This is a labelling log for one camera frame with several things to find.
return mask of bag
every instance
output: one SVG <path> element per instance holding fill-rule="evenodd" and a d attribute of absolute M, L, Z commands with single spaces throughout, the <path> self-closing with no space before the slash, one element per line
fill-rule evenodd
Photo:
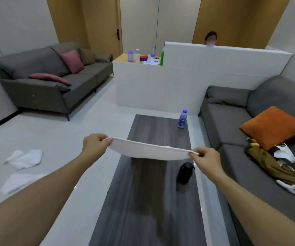
<path fill-rule="evenodd" d="M 295 164 L 287 159 L 279 158 L 283 164 L 277 162 L 266 150 L 259 147 L 248 146 L 244 149 L 250 160 L 259 165 L 272 178 L 278 179 L 288 185 L 295 185 Z"/>

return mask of black baseboard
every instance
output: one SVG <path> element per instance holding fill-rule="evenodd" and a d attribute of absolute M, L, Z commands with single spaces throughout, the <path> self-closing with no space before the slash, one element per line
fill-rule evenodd
<path fill-rule="evenodd" d="M 21 114 L 21 110 L 17 110 L 16 112 L 12 113 L 11 115 L 7 116 L 6 118 L 3 118 L 2 120 L 0 120 L 0 126 L 19 114 Z"/>

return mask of forearm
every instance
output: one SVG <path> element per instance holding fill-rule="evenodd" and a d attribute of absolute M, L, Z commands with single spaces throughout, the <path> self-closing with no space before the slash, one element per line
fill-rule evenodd
<path fill-rule="evenodd" d="M 216 180 L 255 246 L 295 245 L 295 223 L 228 176 Z"/>
<path fill-rule="evenodd" d="M 86 169 L 77 157 L 0 203 L 0 245 L 39 245 Z"/>

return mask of person's left hand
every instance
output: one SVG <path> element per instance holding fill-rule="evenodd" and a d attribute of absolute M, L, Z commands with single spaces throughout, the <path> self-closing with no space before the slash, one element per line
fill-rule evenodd
<path fill-rule="evenodd" d="M 113 142 L 113 139 L 103 141 L 108 138 L 105 134 L 90 134 L 84 138 L 83 150 L 79 155 L 81 161 L 87 164 L 89 168 L 106 151 L 106 148 Z"/>

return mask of brown pillow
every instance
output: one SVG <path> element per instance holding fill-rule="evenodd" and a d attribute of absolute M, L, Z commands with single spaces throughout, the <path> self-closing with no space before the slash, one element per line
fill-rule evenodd
<path fill-rule="evenodd" d="M 84 66 L 96 63 L 94 53 L 91 50 L 80 48 L 79 53 Z"/>
<path fill-rule="evenodd" d="M 295 135 L 295 117 L 272 106 L 242 124 L 240 129 L 269 150 Z"/>

